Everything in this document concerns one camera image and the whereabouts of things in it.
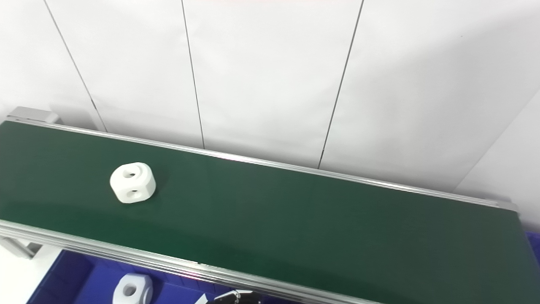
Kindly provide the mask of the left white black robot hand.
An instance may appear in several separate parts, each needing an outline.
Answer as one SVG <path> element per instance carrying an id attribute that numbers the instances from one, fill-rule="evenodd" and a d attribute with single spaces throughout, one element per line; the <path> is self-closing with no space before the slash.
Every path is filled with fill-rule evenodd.
<path id="1" fill-rule="evenodd" d="M 221 294 L 209 300 L 203 294 L 195 304 L 260 304 L 262 295 L 252 290 L 233 289 L 230 292 Z"/>

